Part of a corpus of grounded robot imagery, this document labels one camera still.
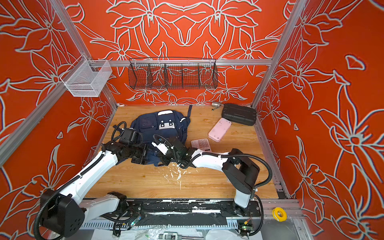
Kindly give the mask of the navy blue backpack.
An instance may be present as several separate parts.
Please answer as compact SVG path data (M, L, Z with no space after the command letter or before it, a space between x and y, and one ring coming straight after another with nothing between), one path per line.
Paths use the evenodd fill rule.
M149 146L147 155L140 159L132 159L131 162L140 165L163 166L160 151L152 145L153 135L160 135L166 139L177 138L185 144L188 136L188 126L191 123L192 107L189 106L188 114L174 110L163 110L140 115L132 121L130 128L140 133L140 141Z

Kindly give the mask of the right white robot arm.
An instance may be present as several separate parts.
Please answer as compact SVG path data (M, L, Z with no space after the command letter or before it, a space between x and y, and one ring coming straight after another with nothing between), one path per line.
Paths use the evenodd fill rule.
M224 173L236 189L234 204L246 209L258 188L273 178L270 165L263 159L238 149L229 153L210 153L187 148L179 139L153 135L152 146L157 149L163 165L175 162L182 169L207 168Z

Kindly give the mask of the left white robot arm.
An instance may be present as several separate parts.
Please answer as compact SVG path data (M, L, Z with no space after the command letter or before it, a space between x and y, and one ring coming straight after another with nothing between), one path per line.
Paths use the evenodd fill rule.
M83 225L103 217L117 226L131 229L140 219L138 209L130 207L125 195L110 192L102 198L85 200L95 183L112 167L132 159L141 162L148 152L147 145L121 144L110 141L98 155L78 174L57 190L45 191L40 200L40 210L35 218L33 231L37 240L44 239L40 227L58 234L57 239L74 235Z

